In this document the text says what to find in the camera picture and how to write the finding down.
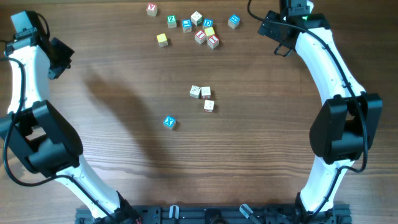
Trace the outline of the plain animal wooden block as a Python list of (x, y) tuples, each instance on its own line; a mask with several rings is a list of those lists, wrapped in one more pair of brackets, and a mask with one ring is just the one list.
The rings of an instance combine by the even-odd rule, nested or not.
[(195, 11), (195, 12), (191, 15), (191, 22), (192, 22), (193, 24), (195, 24), (196, 26), (199, 26), (200, 23), (202, 22), (202, 20), (203, 20), (203, 16), (202, 16), (198, 11)]

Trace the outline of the number 2 wooden block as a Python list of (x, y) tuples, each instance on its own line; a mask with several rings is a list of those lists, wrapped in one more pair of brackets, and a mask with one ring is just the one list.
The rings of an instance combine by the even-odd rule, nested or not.
[(201, 88), (201, 98), (202, 99), (211, 98), (211, 88), (209, 86), (204, 86)]

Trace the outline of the red edged animal block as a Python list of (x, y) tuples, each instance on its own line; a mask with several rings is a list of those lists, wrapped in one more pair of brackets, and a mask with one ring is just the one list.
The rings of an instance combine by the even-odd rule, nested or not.
[(212, 100), (205, 100), (204, 112), (212, 113), (214, 112), (215, 102)]

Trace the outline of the green edged picture block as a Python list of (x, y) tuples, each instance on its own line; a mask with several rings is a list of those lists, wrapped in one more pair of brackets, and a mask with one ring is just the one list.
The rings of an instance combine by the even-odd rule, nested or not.
[(192, 85), (190, 89), (190, 96), (193, 98), (200, 98), (201, 97), (201, 87)]

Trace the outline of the yellow S wooden block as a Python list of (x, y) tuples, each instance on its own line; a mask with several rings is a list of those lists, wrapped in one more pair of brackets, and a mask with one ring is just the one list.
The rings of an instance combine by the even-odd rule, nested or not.
[(164, 33), (157, 35), (157, 41), (158, 41), (159, 47), (165, 47), (168, 45), (167, 36)]

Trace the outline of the blue X wooden block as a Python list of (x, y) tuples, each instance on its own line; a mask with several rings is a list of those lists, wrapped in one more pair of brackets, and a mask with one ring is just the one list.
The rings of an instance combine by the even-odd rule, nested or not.
[(176, 119), (171, 116), (166, 116), (166, 118), (163, 121), (163, 125), (169, 129), (173, 129), (176, 123), (177, 123)]

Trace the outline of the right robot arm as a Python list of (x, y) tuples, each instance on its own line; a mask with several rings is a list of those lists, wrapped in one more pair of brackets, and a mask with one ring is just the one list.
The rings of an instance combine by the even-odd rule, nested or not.
[(279, 11), (261, 19), (259, 34), (297, 53), (315, 82), (322, 108), (309, 132), (315, 155), (304, 188), (288, 211), (270, 208), (265, 219), (289, 223), (346, 223), (348, 206), (333, 203), (354, 162), (368, 162), (368, 152), (382, 112), (381, 97), (355, 80), (334, 43), (323, 14), (310, 1), (281, 1)]

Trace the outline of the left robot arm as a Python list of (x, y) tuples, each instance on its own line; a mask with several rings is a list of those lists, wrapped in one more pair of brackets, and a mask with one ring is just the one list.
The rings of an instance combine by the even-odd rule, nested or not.
[(6, 174), (24, 187), (60, 182), (88, 207), (92, 223), (140, 223), (140, 214), (87, 163), (77, 131), (49, 102), (49, 80), (71, 67), (74, 51), (50, 38), (35, 11), (11, 20), (16, 33), (3, 60), (12, 68), (12, 99), (1, 118)]

